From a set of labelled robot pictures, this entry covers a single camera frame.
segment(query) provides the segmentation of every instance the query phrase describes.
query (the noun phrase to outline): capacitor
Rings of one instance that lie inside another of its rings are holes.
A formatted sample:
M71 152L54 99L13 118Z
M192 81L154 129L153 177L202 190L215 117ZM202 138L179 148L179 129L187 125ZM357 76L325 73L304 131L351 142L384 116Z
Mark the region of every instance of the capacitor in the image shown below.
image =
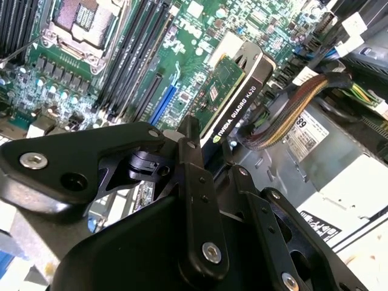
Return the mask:
M196 54L197 56L202 56L203 53L204 53L203 48L201 48L201 47L197 47L197 48L196 48L195 54Z
M78 95L74 95L70 98L70 103L75 105L79 102L79 96Z
M37 117L39 114L41 114L41 112L42 112L42 109L37 108L37 109L35 109L34 111L31 112L31 116L32 117Z
M50 106L48 109L47 109L47 112L54 116L54 117L58 117L59 116L59 113L58 113L58 106L56 105L52 105Z
M218 18L225 18L228 15L228 12L224 8L220 8L216 11L216 16Z
M68 97L70 96L70 92L68 90L64 90L62 93L61 93L61 98L63 100L67 99Z
M0 76L0 85L8 85L11 81L6 76Z
M46 79L45 78L41 77L38 80L36 80L36 85L38 87L43 87L44 84L46 84Z
M48 89L48 91L49 91L50 93L53 93L53 94L55 94L57 90L58 90L58 85L57 85L57 84L52 84L52 85L50 86L50 88Z
M14 93L14 91L8 91L8 92L7 92L7 96L8 96L9 98L15 98L15 97L16 97L16 94Z
M18 68L19 72L21 72L22 74L27 74L28 73L28 68L27 67L24 67L23 65L21 67Z
M99 129L102 126L102 119L97 119L96 122L93 124L94 129Z

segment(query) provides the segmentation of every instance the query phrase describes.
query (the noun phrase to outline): cable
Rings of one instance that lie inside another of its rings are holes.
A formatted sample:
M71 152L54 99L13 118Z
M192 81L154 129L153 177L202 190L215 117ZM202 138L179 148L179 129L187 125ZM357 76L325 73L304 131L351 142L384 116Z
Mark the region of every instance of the cable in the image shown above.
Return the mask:
M268 129L257 135L238 136L238 139L250 150L264 150L271 147L283 139L298 116L318 93L327 88L351 89L352 86L353 82L347 74L325 73L315 76L296 91Z
M350 123L355 123L355 122L358 122L361 120L360 116L359 117L353 116L342 109L338 109L338 108L334 107L333 105L331 105L330 103L328 103L325 99L323 99L321 97L316 97L314 99L314 101L316 101L324 110L331 112L334 115L336 115L342 119L345 119L346 121L348 121Z

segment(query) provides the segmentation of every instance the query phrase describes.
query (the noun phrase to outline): wire bundle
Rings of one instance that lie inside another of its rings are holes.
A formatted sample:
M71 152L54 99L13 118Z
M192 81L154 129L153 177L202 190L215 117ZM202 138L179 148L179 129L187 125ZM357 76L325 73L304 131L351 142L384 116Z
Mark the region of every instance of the wire bundle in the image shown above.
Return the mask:
M239 136L241 144L250 150L264 150L283 139L309 102L327 88L350 89L353 82L342 73L320 74L305 82L288 101L283 111L270 127L256 135Z
M342 92L346 96L368 106L376 107L379 104L379 100L376 97L355 83L351 89L342 90Z

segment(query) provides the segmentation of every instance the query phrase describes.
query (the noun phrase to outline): screw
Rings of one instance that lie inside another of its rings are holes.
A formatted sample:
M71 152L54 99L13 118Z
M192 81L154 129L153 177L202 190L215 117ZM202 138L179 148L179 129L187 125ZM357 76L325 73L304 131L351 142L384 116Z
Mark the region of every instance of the screw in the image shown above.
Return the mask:
M19 159L23 167L32 170L40 170L47 166L49 163L47 158L41 153L25 153Z
M194 143L192 143L191 141L189 141L189 142L187 143L187 145L188 145L189 147L191 147L192 149L195 149L195 145L194 145Z
M240 173L242 173L244 176L248 176L248 172L247 172L246 169L244 169L244 168L239 168L238 170L239 170Z
M273 196L275 199L280 199L280 195L277 194L275 191L272 191L272 196Z
M291 276L288 273L281 274L281 278L283 279L284 285L290 290L290 291L299 291L299 285L297 281L294 279L293 276Z
M148 133L149 133L150 135L152 135L154 138L157 138L157 137L159 136L159 133L157 133L157 132L154 131L153 129L150 129L150 130L148 131Z
M205 259L213 264L219 264L221 262L221 251L212 242L205 242L202 245L202 253L205 256Z

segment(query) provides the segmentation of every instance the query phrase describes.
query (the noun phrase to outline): label sticker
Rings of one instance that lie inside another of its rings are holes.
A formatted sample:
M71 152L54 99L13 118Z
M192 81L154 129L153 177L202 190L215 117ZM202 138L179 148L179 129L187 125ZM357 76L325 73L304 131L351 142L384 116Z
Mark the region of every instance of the label sticker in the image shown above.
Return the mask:
M216 85L212 85L212 88L210 89L210 98L212 99L213 102L217 98L217 96L218 96L218 91L217 91Z
M324 220L310 214L309 212L302 211L300 215L310 224L312 229L319 234L319 236L325 241L330 241L334 236L341 233L342 230L325 222Z
M303 83L315 77L318 73L314 72L312 69L305 67L298 76L292 81L297 86L302 86Z
M286 136L290 150L301 162L329 135L329 132L309 113L303 111Z
M368 29L368 26L366 26L365 22L363 21L363 18L358 12L354 13L351 17L344 20L342 22L342 26L350 37L360 36Z
M364 44L364 40L360 35L352 36L350 37L345 43L340 41L336 47L335 50L339 54L341 58L348 55L355 49L357 49L359 46Z

